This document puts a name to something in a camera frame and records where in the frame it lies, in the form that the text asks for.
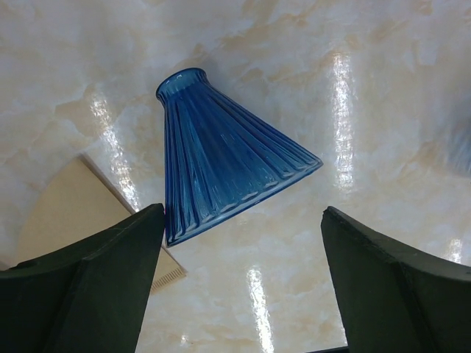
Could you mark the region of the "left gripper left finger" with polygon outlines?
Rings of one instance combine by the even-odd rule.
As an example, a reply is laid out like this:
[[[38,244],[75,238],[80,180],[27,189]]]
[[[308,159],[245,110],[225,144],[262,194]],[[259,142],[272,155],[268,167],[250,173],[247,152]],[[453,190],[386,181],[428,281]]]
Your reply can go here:
[[[1,273],[3,352],[133,352],[164,233],[152,204]]]

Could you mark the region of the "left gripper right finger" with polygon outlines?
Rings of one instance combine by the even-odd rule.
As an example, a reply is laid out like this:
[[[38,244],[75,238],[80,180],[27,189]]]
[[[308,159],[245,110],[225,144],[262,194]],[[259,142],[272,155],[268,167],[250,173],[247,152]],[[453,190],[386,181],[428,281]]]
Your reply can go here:
[[[328,207],[322,239],[350,352],[469,352],[470,267]]]

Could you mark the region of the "brown paper coffee filter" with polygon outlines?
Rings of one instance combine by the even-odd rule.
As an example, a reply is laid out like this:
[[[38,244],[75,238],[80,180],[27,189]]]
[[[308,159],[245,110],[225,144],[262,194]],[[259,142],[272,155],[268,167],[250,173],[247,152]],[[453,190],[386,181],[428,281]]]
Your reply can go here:
[[[70,246],[136,213],[131,213],[86,164],[72,160],[53,178],[28,218],[19,238],[17,265]],[[182,274],[161,244],[149,295]]]

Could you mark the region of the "blue glass dripper cone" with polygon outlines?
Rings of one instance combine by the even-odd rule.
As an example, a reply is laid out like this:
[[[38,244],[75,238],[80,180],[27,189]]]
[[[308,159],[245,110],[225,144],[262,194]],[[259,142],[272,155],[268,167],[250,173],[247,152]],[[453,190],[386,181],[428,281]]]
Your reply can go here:
[[[458,121],[451,129],[447,164],[460,175],[470,175],[470,119]]]
[[[201,68],[158,86],[166,246],[187,241],[320,169],[315,154],[217,90]]]

